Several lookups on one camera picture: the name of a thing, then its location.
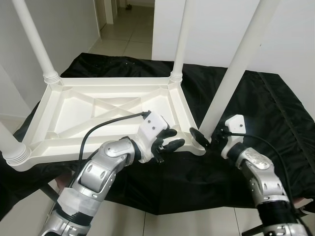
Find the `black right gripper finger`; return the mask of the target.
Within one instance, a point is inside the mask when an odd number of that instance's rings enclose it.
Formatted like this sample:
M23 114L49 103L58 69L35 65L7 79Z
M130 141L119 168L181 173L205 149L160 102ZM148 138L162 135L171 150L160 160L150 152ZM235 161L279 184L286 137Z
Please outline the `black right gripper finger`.
M211 147L211 142L199 130L190 128L189 132L196 143L201 145L204 149L209 149Z

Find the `white plastic table leg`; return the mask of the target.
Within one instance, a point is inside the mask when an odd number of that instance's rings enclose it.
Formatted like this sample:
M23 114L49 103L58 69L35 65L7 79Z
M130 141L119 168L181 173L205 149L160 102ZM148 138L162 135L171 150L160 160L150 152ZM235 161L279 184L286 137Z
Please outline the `white plastic table leg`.
M265 30L280 2L281 0L259 0L245 34L199 128L200 132L207 139L211 137L217 127L232 95L238 87L239 81L245 73L246 67L248 67L250 61L261 47Z
M0 121L0 151L10 166L18 166L28 160L31 150L19 142Z
M174 83L180 83L183 78L183 63L185 59L186 44L188 41L189 29L191 27L190 18L192 17L192 7L195 0L186 0L183 10L182 24L180 28L180 33L178 36L178 44L176 47L176 55L173 70L169 76L170 81Z
M40 34L36 29L33 18L29 12L25 0L12 0L18 18L22 23L23 29L27 34L30 45L34 51L37 61L43 72L43 78L45 83L52 85L60 85L61 77L59 73L54 69L49 55L41 41Z

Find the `white plastic table top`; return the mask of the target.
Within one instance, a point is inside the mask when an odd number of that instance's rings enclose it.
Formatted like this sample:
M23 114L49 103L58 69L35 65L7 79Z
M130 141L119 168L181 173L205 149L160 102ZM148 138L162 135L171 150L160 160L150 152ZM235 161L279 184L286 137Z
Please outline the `white plastic table top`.
M17 171L36 164L79 159L82 139L89 130L111 119L113 124L90 133L86 159L101 144L122 137L137 139L140 112L164 117L177 130L174 139L185 140L179 151L203 155L204 148L190 133L196 127L180 83L168 77L63 77L60 85L48 85L22 139L27 155L6 163Z

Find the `black cloth table cover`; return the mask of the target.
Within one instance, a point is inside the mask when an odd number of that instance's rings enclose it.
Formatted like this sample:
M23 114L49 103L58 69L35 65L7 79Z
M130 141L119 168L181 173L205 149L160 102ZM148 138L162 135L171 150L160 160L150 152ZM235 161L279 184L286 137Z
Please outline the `black cloth table cover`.
M63 77L166 77L171 61L82 53ZM245 143L274 163L285 162L295 198L315 198L315 122L277 74L247 70L225 116L242 114ZM116 178L106 200L151 214L172 214L214 207L253 207L242 173L211 153L165 154L160 164L134 163ZM19 172L0 153L0 220L22 199L77 168L77 161L38 164Z

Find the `black metal table leg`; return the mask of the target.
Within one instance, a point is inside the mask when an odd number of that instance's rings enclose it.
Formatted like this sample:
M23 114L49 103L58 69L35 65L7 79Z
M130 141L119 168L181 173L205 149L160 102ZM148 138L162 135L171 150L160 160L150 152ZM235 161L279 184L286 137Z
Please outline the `black metal table leg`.
M40 190L54 202L56 202L59 198L60 191L49 184L43 185Z

